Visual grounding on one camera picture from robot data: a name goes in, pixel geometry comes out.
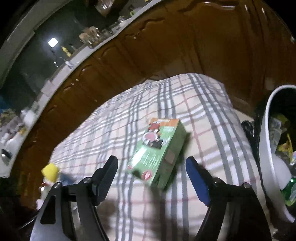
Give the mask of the green carton box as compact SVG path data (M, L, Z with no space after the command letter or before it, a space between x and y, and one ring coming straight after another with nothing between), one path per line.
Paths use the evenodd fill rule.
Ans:
M186 136L179 119L152 118L128 161L126 171L145 185L164 190Z

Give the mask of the green shiny wrapper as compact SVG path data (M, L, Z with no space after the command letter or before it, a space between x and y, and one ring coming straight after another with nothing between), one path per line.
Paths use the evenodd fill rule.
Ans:
M296 183L295 178L292 177L281 193L284 197L286 206L293 206L296 199Z

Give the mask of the white round trash bin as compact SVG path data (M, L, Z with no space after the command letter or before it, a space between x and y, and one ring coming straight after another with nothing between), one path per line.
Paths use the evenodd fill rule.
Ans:
M273 142L270 140L269 134L269 119L270 119L270 107L273 98L281 90L295 89L294 85L281 85L276 88L267 100L266 107L264 109L262 123L260 127L260 140L259 140L259 163L262 173L263 186L266 191L266 195L269 197L273 203L278 217L286 222L294 222L295 218L288 211L283 195L281 193L278 179L276 177L274 164L273 164L273 155L276 152L276 147Z

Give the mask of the white kitchen countertop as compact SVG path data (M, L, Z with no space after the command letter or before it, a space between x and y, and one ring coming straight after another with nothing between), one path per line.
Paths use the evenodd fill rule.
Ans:
M69 61L66 61L64 65L62 65L61 69L55 75L55 77L51 78L45 84L45 92L41 92L41 96L39 100L36 102L37 109L34 110L33 108L27 109L25 113L21 113L19 117L13 118L6 126L1 128L1 136L5 136L6 132L8 131L10 125L18 121L19 126L25 128L25 132L22 133L19 129L13 129L15 133L14 137L7 138L6 142L1 142L1 150L8 151L11 154L10 158L1 155L1 178L8 178L11 174L12 167L16 161L16 157L23 145L23 142L27 138L29 132L41 116L41 113L44 111L46 105L49 103L50 99L56 93L58 88L61 86L62 83L66 81L66 79L74 72L74 70L78 69L78 67L85 61L88 57L91 56L96 50L106 45L108 42L113 40L117 37L125 28L127 28L133 21L143 15L146 11L151 9L153 6L157 5L160 1L151 1L146 6L141 8L139 11L135 13L131 18L125 20L123 25L118 25L115 28L115 33L104 40L102 43L98 44L94 48L89 48L84 46L82 50L78 51L78 53Z

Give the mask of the brown wooden kitchen cabinets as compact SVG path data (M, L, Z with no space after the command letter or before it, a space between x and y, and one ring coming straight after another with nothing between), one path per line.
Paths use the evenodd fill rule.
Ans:
M262 96L295 83L295 36L263 1L162 1L54 82L11 176L34 209L53 149L97 107L146 80L202 73L226 87L246 114Z

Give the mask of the plaid tablecloth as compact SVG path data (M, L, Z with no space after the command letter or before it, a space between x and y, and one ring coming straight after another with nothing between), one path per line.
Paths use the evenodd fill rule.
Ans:
M185 168L189 156L230 185L249 183L268 214L259 170L225 86L180 74L147 81L97 108L53 151L77 181L110 156L118 170L98 206L110 240L193 240L207 212Z

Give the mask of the yellow foam net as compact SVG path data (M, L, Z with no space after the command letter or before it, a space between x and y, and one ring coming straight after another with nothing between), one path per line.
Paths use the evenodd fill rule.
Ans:
M49 163L41 170L41 173L48 181L55 183L58 179L59 168L53 163Z

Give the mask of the small white bottle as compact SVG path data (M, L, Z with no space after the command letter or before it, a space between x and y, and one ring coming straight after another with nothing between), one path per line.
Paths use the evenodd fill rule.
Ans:
M36 209L40 210L49 191L53 186L53 182L43 182L39 187L40 198L36 200Z

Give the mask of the yellow bottle on counter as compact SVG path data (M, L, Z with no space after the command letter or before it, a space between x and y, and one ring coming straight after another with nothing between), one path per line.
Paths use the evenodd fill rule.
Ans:
M69 52L69 50L66 47L61 46L61 49L67 55L67 57L71 57L72 56L72 54Z

